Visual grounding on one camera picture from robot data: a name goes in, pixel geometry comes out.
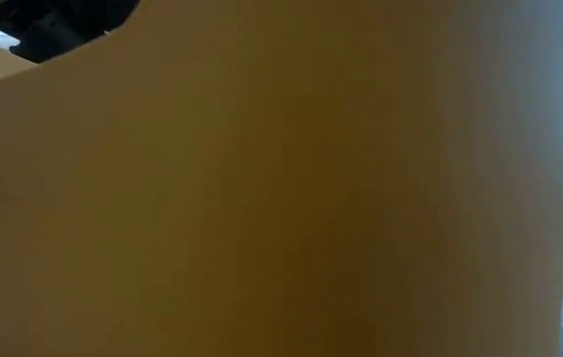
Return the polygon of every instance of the black object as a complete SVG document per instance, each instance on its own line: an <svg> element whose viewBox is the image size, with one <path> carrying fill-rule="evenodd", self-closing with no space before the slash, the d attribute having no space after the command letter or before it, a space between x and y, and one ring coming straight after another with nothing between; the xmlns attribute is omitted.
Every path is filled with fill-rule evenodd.
<svg viewBox="0 0 563 357"><path fill-rule="evenodd" d="M0 31L20 40L11 53L40 63L121 26L140 0L0 0Z"/></svg>

